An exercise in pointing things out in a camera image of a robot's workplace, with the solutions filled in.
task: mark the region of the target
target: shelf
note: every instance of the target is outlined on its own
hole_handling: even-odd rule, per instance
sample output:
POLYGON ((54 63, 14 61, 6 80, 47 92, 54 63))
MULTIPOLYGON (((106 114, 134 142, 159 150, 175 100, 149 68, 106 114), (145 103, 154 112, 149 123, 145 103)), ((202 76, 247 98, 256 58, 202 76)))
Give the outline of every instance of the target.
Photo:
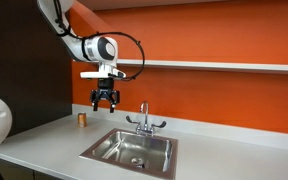
MULTIPOLYGON (((137 66, 141 60, 119 59, 118 66, 137 66)), ((146 67, 170 69, 195 69, 208 71, 233 71, 252 73, 288 74, 288 65, 280 64, 249 64, 249 63, 218 63, 218 62, 190 62, 190 61, 161 61, 146 60, 146 67)))

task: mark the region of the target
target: countertop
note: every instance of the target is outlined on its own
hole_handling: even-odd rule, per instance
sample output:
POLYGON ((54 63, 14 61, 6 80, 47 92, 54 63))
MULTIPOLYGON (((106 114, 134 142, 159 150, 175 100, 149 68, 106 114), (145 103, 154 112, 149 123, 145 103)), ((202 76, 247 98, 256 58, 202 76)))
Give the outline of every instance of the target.
MULTIPOLYGON (((61 179, 154 180, 79 155, 114 128, 135 130, 126 121, 87 118, 79 128, 76 115, 7 138, 0 159, 61 179)), ((230 140, 159 130, 156 135, 178 139, 176 179, 288 180, 288 150, 230 140)))

